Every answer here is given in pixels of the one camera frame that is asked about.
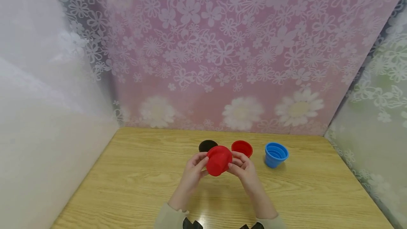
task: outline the hand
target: hand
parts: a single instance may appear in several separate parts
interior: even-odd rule
[[[232,163],[228,164],[228,172],[240,179],[244,190],[250,197],[256,217],[261,219],[276,218],[278,216],[276,208],[265,192],[253,162],[240,152],[232,151],[231,153],[234,157]]]
[[[207,153],[199,152],[187,162],[177,189],[168,201],[168,205],[174,210],[187,210],[189,198],[198,186],[199,180],[208,175],[208,171],[203,170],[209,160]]]
[[[231,153],[233,154],[233,161],[228,164],[228,172],[240,179],[246,194],[253,196],[255,193],[264,191],[253,162],[243,153],[236,151]]]

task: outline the person's left hand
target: person's left hand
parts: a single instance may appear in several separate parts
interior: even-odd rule
[[[187,210],[189,198],[198,186],[199,180],[208,175],[208,171],[203,170],[209,160],[207,153],[199,152],[188,160],[179,185],[168,201],[168,205],[174,210]]]
[[[179,182],[179,187],[182,188],[187,194],[193,194],[193,191],[198,186],[199,180],[206,175],[208,171],[204,170],[208,163],[209,157],[206,156],[208,152],[199,152],[188,160],[185,166],[184,173]]]

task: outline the red cup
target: red cup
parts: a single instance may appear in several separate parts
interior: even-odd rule
[[[243,153],[247,157],[250,157],[253,154],[253,147],[247,141],[242,140],[235,141],[231,145],[231,150]]]
[[[231,152],[225,146],[213,147],[206,156],[209,157],[206,170],[208,170],[208,173],[212,176],[219,176],[223,172],[226,172],[229,169],[228,163],[232,161]]]

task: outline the green floral wall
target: green floral wall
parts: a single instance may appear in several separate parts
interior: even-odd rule
[[[407,9],[400,0],[325,137],[394,228],[407,228]]]

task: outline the silicone cup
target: silicone cup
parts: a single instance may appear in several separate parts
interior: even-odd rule
[[[215,146],[208,152],[207,156],[209,161],[206,164],[206,170],[210,175],[219,176],[229,169],[228,163],[231,163],[232,155],[227,147]]]
[[[247,141],[238,140],[231,145],[232,151],[237,151],[250,157],[253,154],[253,147]]]
[[[285,161],[289,155],[286,147],[276,142],[268,143],[265,147],[265,152],[265,163],[270,168],[278,167],[278,165]]]
[[[212,140],[204,140],[203,142],[201,142],[201,144],[199,144],[199,152],[208,152],[210,151],[213,147],[216,147],[218,144],[216,143],[216,141],[212,141]]]

